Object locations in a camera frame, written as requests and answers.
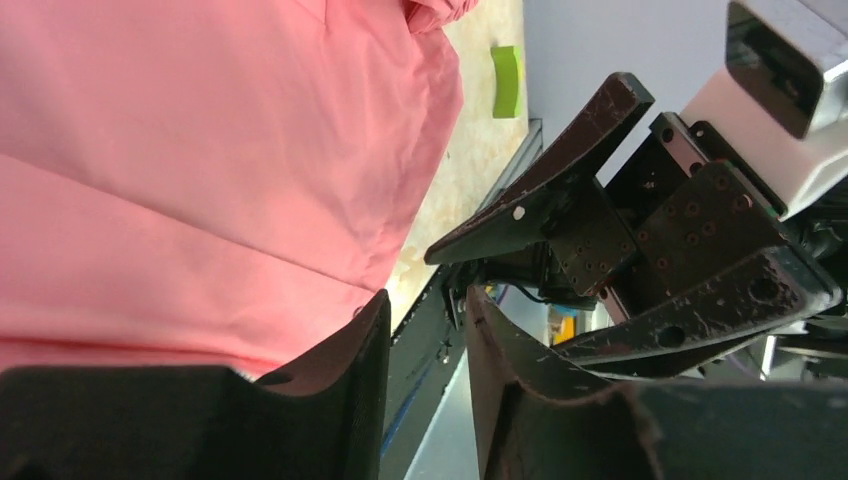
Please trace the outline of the pink zip-up jacket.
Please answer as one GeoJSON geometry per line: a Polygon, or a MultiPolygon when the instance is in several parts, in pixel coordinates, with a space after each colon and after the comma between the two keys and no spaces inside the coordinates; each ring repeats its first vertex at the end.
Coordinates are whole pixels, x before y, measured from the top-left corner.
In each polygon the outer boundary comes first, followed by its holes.
{"type": "Polygon", "coordinates": [[[1,365],[263,375],[389,280],[469,1],[5,1],[1,365]]]}

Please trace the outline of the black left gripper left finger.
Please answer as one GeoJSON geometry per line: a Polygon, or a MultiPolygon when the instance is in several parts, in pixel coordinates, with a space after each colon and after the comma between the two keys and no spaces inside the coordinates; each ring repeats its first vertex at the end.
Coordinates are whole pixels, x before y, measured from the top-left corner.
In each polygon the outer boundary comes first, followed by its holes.
{"type": "Polygon", "coordinates": [[[390,344],[380,291],[344,328],[250,381],[225,366],[1,376],[5,479],[374,479],[390,344]]]}

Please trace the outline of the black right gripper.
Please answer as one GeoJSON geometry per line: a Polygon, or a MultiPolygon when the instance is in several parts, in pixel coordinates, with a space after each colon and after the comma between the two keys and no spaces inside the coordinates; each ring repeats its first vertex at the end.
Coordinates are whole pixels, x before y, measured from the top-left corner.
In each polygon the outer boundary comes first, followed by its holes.
{"type": "Polygon", "coordinates": [[[616,325],[555,352],[611,378],[664,379],[837,305],[838,284],[704,123],[657,117],[615,180],[596,174],[655,99],[610,74],[491,204],[431,245],[428,265],[589,300],[616,325]]]}

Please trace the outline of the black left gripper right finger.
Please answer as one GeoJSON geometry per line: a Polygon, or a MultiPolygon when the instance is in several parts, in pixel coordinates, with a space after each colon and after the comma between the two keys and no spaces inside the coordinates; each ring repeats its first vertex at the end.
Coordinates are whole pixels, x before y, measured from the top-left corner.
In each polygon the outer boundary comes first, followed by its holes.
{"type": "Polygon", "coordinates": [[[825,382],[610,381],[467,292],[484,479],[843,479],[847,388],[825,382]]]}

